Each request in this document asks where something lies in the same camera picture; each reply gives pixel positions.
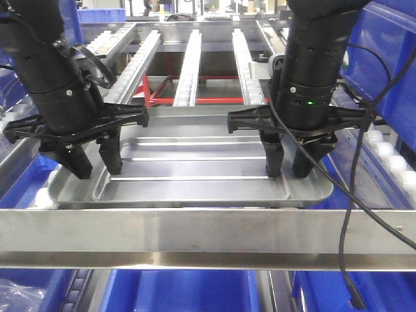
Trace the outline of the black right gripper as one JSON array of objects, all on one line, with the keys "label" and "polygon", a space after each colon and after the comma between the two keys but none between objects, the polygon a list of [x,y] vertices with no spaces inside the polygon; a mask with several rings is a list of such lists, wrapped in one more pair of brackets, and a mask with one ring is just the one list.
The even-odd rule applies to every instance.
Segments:
[{"label": "black right gripper", "polygon": [[[334,145],[336,131],[346,128],[368,129],[376,113],[373,107],[347,109],[330,105],[327,119],[317,129],[296,130],[283,120],[273,105],[260,105],[250,109],[231,111],[227,115],[227,127],[230,133],[239,129],[258,130],[266,155],[266,171],[270,178],[281,175],[284,150],[281,136],[285,128],[296,137],[308,154],[317,162],[328,153],[328,146]],[[305,178],[314,165],[297,148],[292,166],[297,178]]]}]

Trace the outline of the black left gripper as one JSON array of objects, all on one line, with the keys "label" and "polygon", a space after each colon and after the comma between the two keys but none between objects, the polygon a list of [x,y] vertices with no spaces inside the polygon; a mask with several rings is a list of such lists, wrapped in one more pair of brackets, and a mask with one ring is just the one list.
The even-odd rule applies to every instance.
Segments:
[{"label": "black left gripper", "polygon": [[58,162],[77,178],[89,179],[93,167],[81,144],[95,140],[100,145],[99,154],[109,173],[120,174],[123,166],[120,156],[121,127],[131,123],[147,127],[148,122],[149,115],[143,104],[104,103],[99,108],[99,115],[77,130],[54,131],[40,114],[35,114],[8,122],[3,134],[11,143],[21,138],[37,138],[42,143],[62,144],[57,149]]}]

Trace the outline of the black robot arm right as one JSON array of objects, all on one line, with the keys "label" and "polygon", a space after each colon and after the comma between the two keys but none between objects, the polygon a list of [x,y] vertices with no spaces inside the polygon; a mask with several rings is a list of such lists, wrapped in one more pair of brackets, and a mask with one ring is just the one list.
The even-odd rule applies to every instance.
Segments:
[{"label": "black robot arm right", "polygon": [[269,81],[270,103],[229,112],[230,133],[256,129],[269,177],[280,175],[287,127],[312,159],[335,149],[335,132],[359,126],[364,113],[330,105],[353,26],[367,1],[288,1],[292,12],[285,55]]}]

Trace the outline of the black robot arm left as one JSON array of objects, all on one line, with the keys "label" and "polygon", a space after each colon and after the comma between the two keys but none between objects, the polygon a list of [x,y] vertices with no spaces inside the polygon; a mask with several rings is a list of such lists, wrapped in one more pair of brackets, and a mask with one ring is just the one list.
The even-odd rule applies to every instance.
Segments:
[{"label": "black robot arm left", "polygon": [[42,155],[79,179],[92,173],[83,145],[94,141],[108,172],[120,174],[121,128],[131,122],[147,126],[147,110],[103,100],[100,89],[116,78],[85,46],[68,43],[59,2],[2,1],[1,47],[38,111],[7,123],[6,139],[38,139]]}]

